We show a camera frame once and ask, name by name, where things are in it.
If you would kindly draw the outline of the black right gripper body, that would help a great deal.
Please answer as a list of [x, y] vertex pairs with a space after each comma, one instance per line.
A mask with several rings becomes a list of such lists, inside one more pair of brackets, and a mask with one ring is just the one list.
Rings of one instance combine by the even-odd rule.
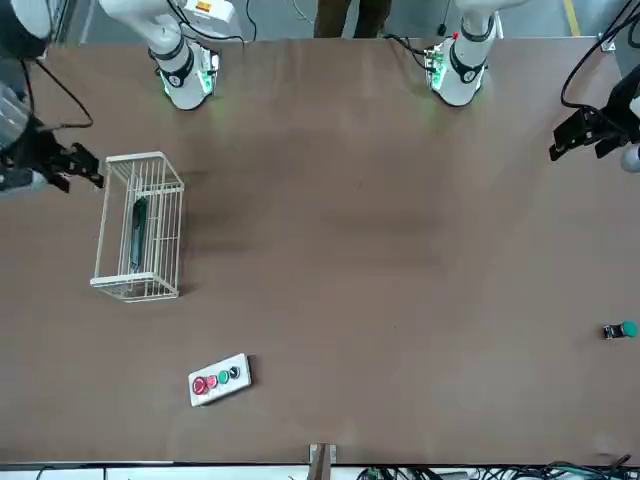
[[1, 164], [6, 167], [31, 168], [42, 174], [60, 173], [63, 147], [50, 131], [28, 128], [8, 147], [1, 150]]

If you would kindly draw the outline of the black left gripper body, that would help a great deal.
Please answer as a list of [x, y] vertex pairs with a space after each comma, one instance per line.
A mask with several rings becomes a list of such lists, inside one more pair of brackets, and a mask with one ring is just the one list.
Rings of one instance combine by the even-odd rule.
[[635, 67], [611, 90], [607, 103], [599, 109], [603, 127], [601, 143], [639, 142], [639, 68]]

